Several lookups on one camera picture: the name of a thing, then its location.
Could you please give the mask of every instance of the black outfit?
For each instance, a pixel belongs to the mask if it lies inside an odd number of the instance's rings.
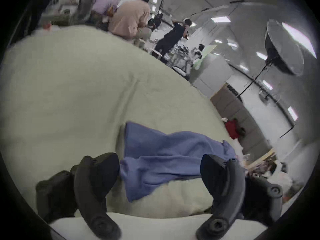
[[[162,56],[168,53],[182,38],[186,28],[181,26],[179,23],[174,23],[174,28],[168,34],[166,34],[156,45],[155,50],[158,51]],[[152,53],[154,57],[158,57],[155,52]]]
[[[153,26],[153,28],[151,30],[152,32],[160,26],[161,19],[160,18],[155,18],[153,23],[154,23],[154,26]]]

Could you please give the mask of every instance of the black pants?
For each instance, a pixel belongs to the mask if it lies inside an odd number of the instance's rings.
[[[164,56],[166,53],[170,52],[174,45],[172,45],[172,43],[170,42],[167,42],[165,39],[161,39],[157,43],[155,50],[159,52],[162,56]],[[155,52],[153,52],[152,55],[156,58],[158,57],[158,54],[156,54]]]

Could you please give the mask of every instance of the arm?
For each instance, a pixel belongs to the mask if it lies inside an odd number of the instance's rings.
[[[188,30],[189,30],[189,26],[186,26],[186,29],[183,32],[183,37],[186,37]]]
[[[146,23],[144,22],[139,22],[138,28],[144,28],[146,26]]]
[[[146,26],[147,19],[150,14],[150,8],[148,8],[144,11],[143,15],[139,19],[138,28],[144,28]]]

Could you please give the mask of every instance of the lavender shirt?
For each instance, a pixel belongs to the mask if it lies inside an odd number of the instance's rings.
[[[96,0],[92,10],[99,14],[104,14],[111,6],[113,6],[113,11],[115,12],[118,2],[119,0]]]

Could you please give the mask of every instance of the mattress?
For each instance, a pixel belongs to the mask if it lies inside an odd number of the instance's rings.
[[[71,26],[31,36],[5,54],[0,72],[0,146],[10,176],[36,210],[35,185],[82,157],[123,156],[127,121],[166,134],[230,138],[212,103],[153,56],[111,34]],[[212,197],[200,178],[173,181],[129,203],[119,180],[107,209],[150,218],[202,212]]]

